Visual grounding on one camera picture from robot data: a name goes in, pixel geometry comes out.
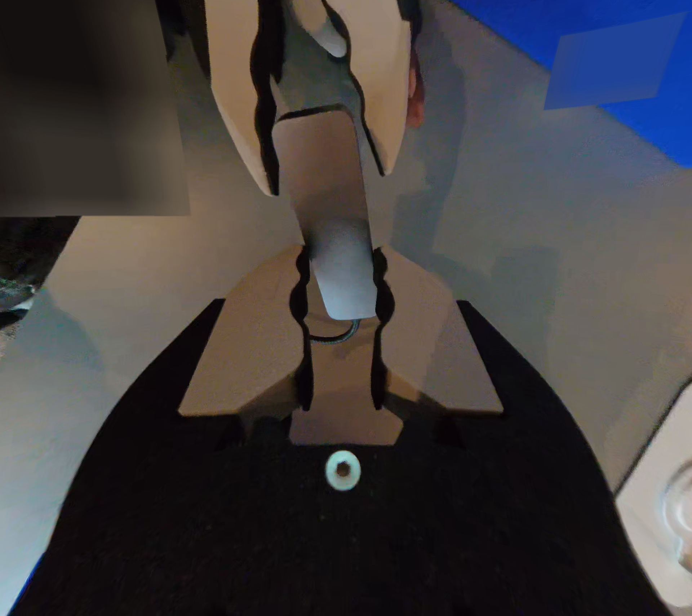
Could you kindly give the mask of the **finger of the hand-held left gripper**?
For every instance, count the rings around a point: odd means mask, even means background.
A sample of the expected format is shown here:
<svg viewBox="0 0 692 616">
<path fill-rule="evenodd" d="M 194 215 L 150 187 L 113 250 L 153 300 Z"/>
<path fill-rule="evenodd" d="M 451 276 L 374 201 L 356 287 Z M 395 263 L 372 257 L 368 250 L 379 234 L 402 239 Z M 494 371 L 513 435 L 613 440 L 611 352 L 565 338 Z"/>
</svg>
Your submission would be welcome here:
<svg viewBox="0 0 692 616">
<path fill-rule="evenodd" d="M 286 24 L 281 0 L 204 0 L 212 94 L 241 160 L 259 189 L 279 195 L 272 140 Z"/>
<path fill-rule="evenodd" d="M 324 0 L 347 42 L 347 67 L 379 173 L 392 173 L 407 120 L 411 24 L 397 0 Z"/>
</svg>

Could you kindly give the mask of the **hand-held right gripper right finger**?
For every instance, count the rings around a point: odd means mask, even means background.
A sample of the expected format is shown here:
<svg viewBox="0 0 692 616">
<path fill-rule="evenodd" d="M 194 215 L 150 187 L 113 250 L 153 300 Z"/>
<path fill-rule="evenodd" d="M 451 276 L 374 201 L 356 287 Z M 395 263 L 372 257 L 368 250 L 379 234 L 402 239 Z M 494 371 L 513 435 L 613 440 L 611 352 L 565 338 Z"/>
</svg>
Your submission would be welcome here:
<svg viewBox="0 0 692 616">
<path fill-rule="evenodd" d="M 390 246 L 374 250 L 371 396 L 452 414 L 499 415 L 502 402 L 447 284 Z"/>
</svg>

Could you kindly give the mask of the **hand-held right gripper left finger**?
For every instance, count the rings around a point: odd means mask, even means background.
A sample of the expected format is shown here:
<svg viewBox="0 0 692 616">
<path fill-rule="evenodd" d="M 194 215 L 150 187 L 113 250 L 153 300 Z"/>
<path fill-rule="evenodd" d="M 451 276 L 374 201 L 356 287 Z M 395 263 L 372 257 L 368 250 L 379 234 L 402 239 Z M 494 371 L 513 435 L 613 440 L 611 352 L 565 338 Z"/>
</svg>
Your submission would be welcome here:
<svg viewBox="0 0 692 616">
<path fill-rule="evenodd" d="M 308 251 L 294 245 L 244 275 L 226 297 L 178 412 L 283 417 L 314 395 Z"/>
</svg>

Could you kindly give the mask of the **person's left hand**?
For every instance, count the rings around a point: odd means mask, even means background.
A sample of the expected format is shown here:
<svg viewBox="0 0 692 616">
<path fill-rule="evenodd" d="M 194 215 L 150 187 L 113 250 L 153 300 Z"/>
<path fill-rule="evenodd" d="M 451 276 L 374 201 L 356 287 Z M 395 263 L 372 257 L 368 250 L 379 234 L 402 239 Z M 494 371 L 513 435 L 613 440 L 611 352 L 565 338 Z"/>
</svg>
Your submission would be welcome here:
<svg viewBox="0 0 692 616">
<path fill-rule="evenodd" d="M 418 128 L 422 125 L 425 114 L 425 86 L 421 74 L 420 61 L 415 48 L 411 49 L 411 65 L 408 82 L 408 109 L 405 125 L 407 128 Z"/>
</svg>

